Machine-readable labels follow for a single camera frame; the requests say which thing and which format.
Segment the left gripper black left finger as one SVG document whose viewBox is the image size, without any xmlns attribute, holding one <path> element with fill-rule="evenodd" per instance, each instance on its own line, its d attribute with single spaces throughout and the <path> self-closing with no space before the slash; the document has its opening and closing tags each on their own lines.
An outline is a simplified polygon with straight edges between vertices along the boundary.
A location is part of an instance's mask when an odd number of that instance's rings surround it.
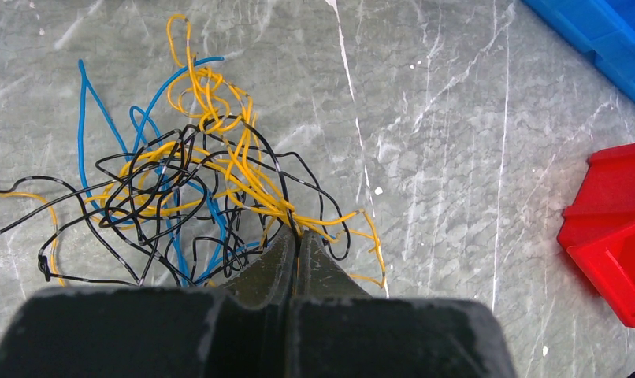
<svg viewBox="0 0 635 378">
<path fill-rule="evenodd" d="M 0 377 L 281 377 L 296 237 L 282 228 L 259 304 L 219 287 L 49 287 L 0 341 Z"/>
</svg>

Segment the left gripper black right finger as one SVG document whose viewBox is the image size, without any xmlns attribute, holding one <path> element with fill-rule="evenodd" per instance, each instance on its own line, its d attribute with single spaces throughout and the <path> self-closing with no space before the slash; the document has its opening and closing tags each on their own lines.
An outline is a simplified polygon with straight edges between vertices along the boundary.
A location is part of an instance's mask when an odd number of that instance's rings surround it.
<svg viewBox="0 0 635 378">
<path fill-rule="evenodd" d="M 492 311 L 459 298 L 327 295 L 321 237 L 307 232 L 288 309 L 288 377 L 514 377 Z"/>
</svg>

